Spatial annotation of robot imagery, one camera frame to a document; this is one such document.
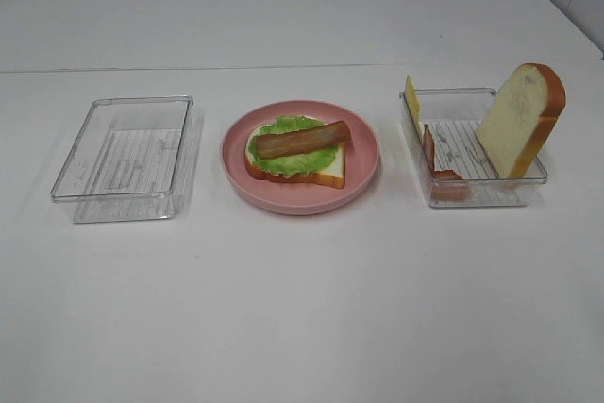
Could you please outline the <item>clear plastic tray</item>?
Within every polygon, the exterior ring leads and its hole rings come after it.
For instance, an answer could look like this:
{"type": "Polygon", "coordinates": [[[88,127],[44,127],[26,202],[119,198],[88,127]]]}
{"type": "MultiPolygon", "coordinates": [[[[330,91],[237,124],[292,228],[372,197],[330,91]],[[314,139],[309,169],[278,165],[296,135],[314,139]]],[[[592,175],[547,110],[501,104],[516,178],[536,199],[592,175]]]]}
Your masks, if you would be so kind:
{"type": "Polygon", "coordinates": [[[418,89],[416,94],[421,103],[423,130],[427,124],[435,141],[435,167],[454,170],[470,188],[469,197],[462,201],[439,201],[431,196],[423,138],[417,134],[404,93],[401,93],[402,128],[423,195],[431,207],[521,207],[527,205],[534,192],[547,183],[547,171],[538,159],[533,161],[523,178],[501,179],[487,158],[476,137],[476,129],[495,101],[496,90],[418,89]]]}
{"type": "Polygon", "coordinates": [[[203,120],[189,95],[94,101],[52,201],[75,224],[179,215],[190,203],[203,120]]]}

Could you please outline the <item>green lettuce leaf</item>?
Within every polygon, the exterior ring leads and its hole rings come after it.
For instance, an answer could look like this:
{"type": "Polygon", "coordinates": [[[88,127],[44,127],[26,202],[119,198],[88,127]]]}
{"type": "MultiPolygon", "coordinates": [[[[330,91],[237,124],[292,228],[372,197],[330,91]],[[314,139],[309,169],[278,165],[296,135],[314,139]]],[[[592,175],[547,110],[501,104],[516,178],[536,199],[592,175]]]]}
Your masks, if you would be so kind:
{"type": "Polygon", "coordinates": [[[344,175],[345,143],[318,149],[306,154],[283,156],[274,159],[260,158],[255,139],[258,135],[282,134],[322,126],[323,121],[304,115],[279,116],[272,124],[258,126],[248,139],[245,148],[247,161],[256,169],[269,175],[291,179],[311,173],[342,177],[344,175]]]}

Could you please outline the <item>yellow cheese slice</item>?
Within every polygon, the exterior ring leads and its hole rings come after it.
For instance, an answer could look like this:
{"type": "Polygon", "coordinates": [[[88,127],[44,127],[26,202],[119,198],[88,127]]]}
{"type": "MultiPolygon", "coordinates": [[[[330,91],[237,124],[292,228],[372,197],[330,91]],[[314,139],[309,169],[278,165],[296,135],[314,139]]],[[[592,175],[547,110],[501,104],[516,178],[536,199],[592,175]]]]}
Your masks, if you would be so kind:
{"type": "Polygon", "coordinates": [[[420,139],[423,138],[424,130],[420,122],[421,103],[416,94],[413,81],[410,76],[406,77],[404,96],[407,101],[407,106],[410,110],[415,129],[420,139]]]}

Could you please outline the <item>bread slice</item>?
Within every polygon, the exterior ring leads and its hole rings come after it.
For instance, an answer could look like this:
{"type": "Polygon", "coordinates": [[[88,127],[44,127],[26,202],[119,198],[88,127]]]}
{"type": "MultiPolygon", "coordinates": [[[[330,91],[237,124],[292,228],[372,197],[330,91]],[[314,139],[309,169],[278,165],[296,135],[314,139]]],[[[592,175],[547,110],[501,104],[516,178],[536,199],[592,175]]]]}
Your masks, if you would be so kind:
{"type": "Polygon", "coordinates": [[[276,183],[311,183],[341,189],[345,184],[346,142],[305,154],[264,159],[258,155],[256,137],[283,134],[323,126],[325,123],[304,115],[279,116],[271,124],[258,126],[248,136],[244,164],[249,175],[276,183]]]}
{"type": "Polygon", "coordinates": [[[565,88],[549,66],[529,62],[512,72],[476,131],[499,177],[524,177],[565,102],[565,88]]]}

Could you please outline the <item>pink round plate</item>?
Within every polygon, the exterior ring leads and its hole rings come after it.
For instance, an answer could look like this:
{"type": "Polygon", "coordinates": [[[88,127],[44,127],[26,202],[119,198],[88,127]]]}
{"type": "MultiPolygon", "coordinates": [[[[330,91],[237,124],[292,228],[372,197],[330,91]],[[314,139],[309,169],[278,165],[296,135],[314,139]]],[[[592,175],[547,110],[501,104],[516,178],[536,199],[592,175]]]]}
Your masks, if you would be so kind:
{"type": "Polygon", "coordinates": [[[357,113],[321,101],[288,100],[254,109],[235,122],[223,139],[221,159],[226,177],[246,201],[276,213],[310,215],[335,210],[359,196],[374,178],[380,155],[377,135],[357,113]],[[244,164],[248,136],[282,115],[305,115],[325,123],[343,120],[348,124],[352,141],[345,146],[345,184],[341,189],[270,182],[249,175],[244,164]]]}

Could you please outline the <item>bacon strip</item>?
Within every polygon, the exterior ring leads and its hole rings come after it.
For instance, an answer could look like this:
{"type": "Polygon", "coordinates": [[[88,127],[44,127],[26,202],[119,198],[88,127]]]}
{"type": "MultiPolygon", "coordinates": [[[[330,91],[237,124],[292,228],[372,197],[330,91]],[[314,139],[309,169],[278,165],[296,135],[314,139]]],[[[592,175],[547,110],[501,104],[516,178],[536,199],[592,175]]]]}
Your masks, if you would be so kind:
{"type": "Polygon", "coordinates": [[[470,188],[462,181],[462,177],[454,170],[438,170],[435,167],[435,141],[427,124],[424,124],[423,150],[428,162],[431,196],[446,202],[466,200],[470,195],[470,188]]]}
{"type": "Polygon", "coordinates": [[[347,123],[337,121],[282,134],[258,135],[255,143],[260,158],[274,159],[295,154],[306,154],[350,140],[351,132],[347,123]]]}

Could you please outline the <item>left clear plastic tray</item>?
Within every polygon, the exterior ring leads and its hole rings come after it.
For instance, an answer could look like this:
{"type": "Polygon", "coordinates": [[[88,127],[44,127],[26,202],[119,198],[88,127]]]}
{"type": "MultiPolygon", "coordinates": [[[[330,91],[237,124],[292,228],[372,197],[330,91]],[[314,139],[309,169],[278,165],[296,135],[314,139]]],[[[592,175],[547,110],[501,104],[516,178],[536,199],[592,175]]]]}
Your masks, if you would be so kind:
{"type": "Polygon", "coordinates": [[[203,120],[189,95],[94,101],[52,201],[75,224],[179,215],[190,203],[203,120]]]}

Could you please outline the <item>right clear plastic tray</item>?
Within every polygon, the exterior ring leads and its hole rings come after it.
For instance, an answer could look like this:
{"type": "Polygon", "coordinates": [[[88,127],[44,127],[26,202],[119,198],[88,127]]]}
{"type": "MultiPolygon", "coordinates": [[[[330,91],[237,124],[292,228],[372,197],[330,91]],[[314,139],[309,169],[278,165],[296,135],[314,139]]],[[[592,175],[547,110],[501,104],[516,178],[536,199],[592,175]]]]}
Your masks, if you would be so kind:
{"type": "Polygon", "coordinates": [[[416,94],[421,103],[423,130],[427,124],[435,141],[435,167],[454,170],[470,188],[469,197],[462,201],[439,201],[431,196],[423,138],[417,134],[404,93],[401,93],[402,128],[423,195],[431,207],[521,207],[527,205],[534,192],[547,183],[547,171],[538,159],[533,161],[523,178],[501,179],[487,158],[476,137],[476,129],[495,101],[496,90],[418,89],[416,94]]]}

